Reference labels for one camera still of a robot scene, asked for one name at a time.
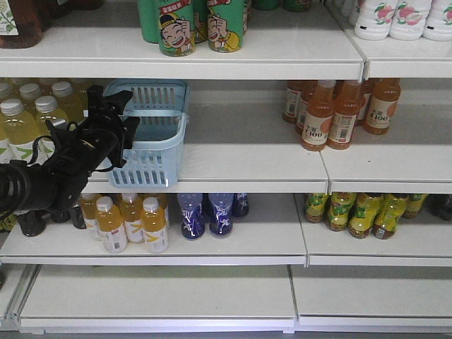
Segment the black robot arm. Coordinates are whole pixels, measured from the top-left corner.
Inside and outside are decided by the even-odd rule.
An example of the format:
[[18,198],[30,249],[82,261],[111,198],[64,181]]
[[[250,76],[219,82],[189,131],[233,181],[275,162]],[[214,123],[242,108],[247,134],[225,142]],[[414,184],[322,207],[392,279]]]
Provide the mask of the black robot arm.
[[45,122],[55,145],[48,160],[41,165],[23,160],[1,165],[3,214],[68,210],[104,159],[109,159],[112,167],[126,164],[123,152],[132,147],[140,123],[138,117],[121,118],[133,93],[122,90],[104,96],[101,85],[92,85],[87,95],[88,116],[75,129]]

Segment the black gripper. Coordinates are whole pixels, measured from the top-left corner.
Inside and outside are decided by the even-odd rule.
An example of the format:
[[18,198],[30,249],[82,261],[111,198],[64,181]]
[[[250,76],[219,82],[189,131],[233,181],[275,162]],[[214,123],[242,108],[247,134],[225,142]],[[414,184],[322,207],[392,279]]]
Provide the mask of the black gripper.
[[44,172],[55,177],[89,177],[106,157],[123,165],[123,149],[132,149],[139,117],[120,116],[132,99],[131,91],[103,95],[101,85],[87,89],[88,117],[72,131],[58,129],[46,120],[54,141],[54,154],[44,162]]

